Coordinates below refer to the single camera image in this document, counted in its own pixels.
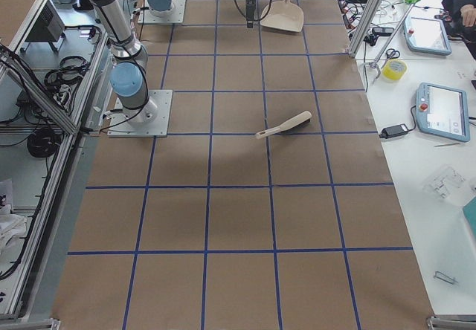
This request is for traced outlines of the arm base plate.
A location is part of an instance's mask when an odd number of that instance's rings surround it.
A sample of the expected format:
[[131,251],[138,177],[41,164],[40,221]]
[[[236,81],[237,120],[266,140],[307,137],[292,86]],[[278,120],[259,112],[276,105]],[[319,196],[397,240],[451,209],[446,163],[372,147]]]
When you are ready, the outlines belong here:
[[171,25],[181,24],[184,21],[184,12],[187,0],[172,0],[169,10],[154,10],[149,8],[148,0],[145,1],[147,10],[140,12],[138,23],[141,25]]
[[121,111],[112,115],[113,127],[107,129],[107,135],[111,138],[166,137],[172,100],[172,90],[149,90],[149,102],[133,117],[137,112],[124,109],[117,97],[115,108]]

